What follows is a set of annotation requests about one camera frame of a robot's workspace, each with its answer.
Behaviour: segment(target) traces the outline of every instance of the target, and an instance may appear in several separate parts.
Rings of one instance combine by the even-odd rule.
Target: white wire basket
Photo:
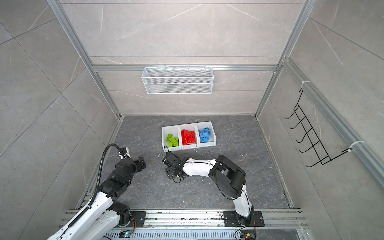
[[[212,93],[211,67],[146,67],[141,76],[148,94]]]

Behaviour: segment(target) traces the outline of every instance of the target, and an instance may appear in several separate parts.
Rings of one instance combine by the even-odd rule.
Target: floor
[[[131,157],[144,155],[147,168],[136,173],[119,201],[131,209],[233,209],[210,178],[190,176],[180,184],[168,179],[161,162],[161,127],[211,121],[217,145],[176,151],[180,158],[214,159],[225,155],[246,172],[247,191],[255,209],[288,208],[281,182],[254,116],[126,116],[115,143]],[[113,149],[103,167],[105,180],[118,162]]]

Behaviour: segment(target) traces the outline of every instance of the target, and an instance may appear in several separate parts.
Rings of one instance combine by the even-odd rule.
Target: wall tile
[[[106,143],[116,122],[116,117],[106,101],[103,102],[96,116],[89,125],[96,135]]]
[[[59,91],[15,40],[0,45],[0,155]]]
[[[76,109],[82,118],[90,124],[104,102],[104,96],[97,87],[88,70],[79,76],[65,89],[63,96]]]
[[[384,61],[311,19],[290,58],[384,159]]]
[[[301,143],[296,142],[296,140],[300,141],[304,135],[302,127],[298,126],[294,130],[289,128],[298,123],[298,118],[293,117],[292,121],[284,118],[292,114],[299,97],[299,89],[300,84],[293,79],[290,73],[283,72],[273,89],[270,100],[288,130],[295,147],[304,151],[311,145],[307,137]],[[305,92],[299,104],[331,157],[339,155],[342,150],[348,148],[348,144],[335,132]],[[314,134],[311,134],[310,138],[312,142],[317,140]],[[319,155],[326,156],[324,149],[320,146],[316,150]],[[303,163],[307,165],[312,165],[318,159],[313,149],[306,153],[299,153],[299,155]],[[342,239],[381,238],[384,227],[384,217],[381,214],[384,192],[353,153],[347,153],[325,165],[318,164],[306,168],[306,171]]]
[[[3,0],[0,8],[0,22],[13,37],[55,18],[46,0]]]
[[[291,137],[269,100],[260,116],[260,122],[294,207],[302,209],[311,234],[315,239],[341,240]]]
[[[384,58],[384,1],[319,0],[311,18]]]
[[[303,3],[303,0],[60,0],[61,3]]]
[[[93,64],[277,64],[280,56],[230,57],[92,57]]]
[[[141,71],[101,71],[103,82],[110,91],[145,91]],[[215,71],[214,91],[265,90],[271,71]]]
[[[3,239],[20,236],[87,127],[59,96],[0,157]]]
[[[20,240],[47,239],[58,230],[65,212],[74,209],[80,199],[103,147],[103,142],[89,127],[48,189]]]
[[[301,4],[63,7],[90,56],[279,56]]]
[[[85,68],[57,19],[16,40],[61,92]]]
[[[245,114],[253,115],[264,91],[214,91],[211,94],[147,94],[110,91],[121,114]]]
[[[11,38],[12,38],[12,35],[0,23],[0,44],[5,42],[5,41],[8,41]]]

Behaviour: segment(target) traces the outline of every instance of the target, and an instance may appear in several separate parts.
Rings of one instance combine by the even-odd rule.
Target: vertical metal post
[[[277,79],[281,73],[281,69],[283,68],[282,64],[281,64],[281,60],[283,58],[288,58],[289,55],[291,54],[292,49],[293,49],[297,39],[299,38],[299,35],[300,35],[301,31],[303,30],[303,27],[304,27],[305,23],[307,22],[308,17],[311,14],[311,11],[312,11],[315,3],[316,3],[316,0],[306,0],[303,3],[303,7],[300,11],[299,17],[296,20],[295,26],[293,27],[291,35],[289,36],[288,41],[287,41],[285,48],[283,50],[283,53],[280,56],[280,59],[278,62],[278,69],[272,75],[271,80],[269,81],[268,86],[264,92],[264,95],[263,95],[262,99],[260,100],[260,104],[259,104],[259,106],[255,112],[256,118],[260,117],[260,114],[261,114],[262,110],[264,109],[264,106],[265,106],[269,96],[271,95],[272,89],[275,86],[276,81],[277,81]]]
[[[117,109],[114,101],[112,100],[112,97],[109,95],[109,91],[105,87],[103,81],[98,76],[98,74],[93,70],[91,60],[87,52],[85,51],[83,45],[81,44],[79,37],[74,31],[73,26],[68,19],[68,16],[65,14],[63,6],[58,0],[47,0],[47,2],[51,6],[52,11],[55,13],[65,33],[67,34],[68,38],[70,39],[71,43],[73,44],[74,48],[79,54],[81,60],[84,62],[85,67],[87,68],[93,80],[95,81],[96,85],[98,86],[101,93],[103,94],[112,112],[115,114],[116,118],[120,118],[121,115],[119,113],[119,110]]]

